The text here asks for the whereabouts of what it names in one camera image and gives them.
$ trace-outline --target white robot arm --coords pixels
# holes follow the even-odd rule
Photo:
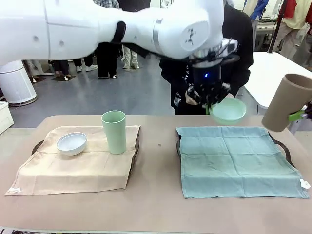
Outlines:
[[[133,43],[168,58],[186,58],[196,76],[205,78],[208,68],[237,49],[237,41],[223,38],[223,9],[223,0],[175,0],[166,9],[135,13],[92,0],[1,0],[0,65],[76,59],[100,42]]]

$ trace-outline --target green bowl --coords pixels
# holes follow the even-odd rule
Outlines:
[[[226,97],[211,108],[210,115],[220,124],[232,125],[245,116],[246,110],[246,105],[242,101],[234,97]]]

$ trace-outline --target hand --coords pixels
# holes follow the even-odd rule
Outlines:
[[[185,101],[187,104],[192,105],[192,106],[197,106],[198,103],[194,101],[190,96],[188,96],[187,91],[185,92]]]
[[[226,97],[227,98],[234,98],[233,94],[227,94]]]

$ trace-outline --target green cup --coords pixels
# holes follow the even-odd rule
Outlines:
[[[102,124],[109,150],[114,155],[126,151],[126,115],[121,111],[109,111],[102,115]]]

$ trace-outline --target black hoodie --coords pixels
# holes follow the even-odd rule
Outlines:
[[[240,87],[248,82],[253,64],[253,29],[249,17],[228,4],[224,7],[224,23],[222,27],[224,38],[238,41],[235,53],[240,60],[222,66],[222,80],[231,85],[230,93],[236,96]],[[186,63],[175,60],[161,59],[161,75],[171,84],[171,106],[180,115],[204,115],[205,110],[199,106],[191,106],[185,102],[185,92],[193,83],[192,68]]]

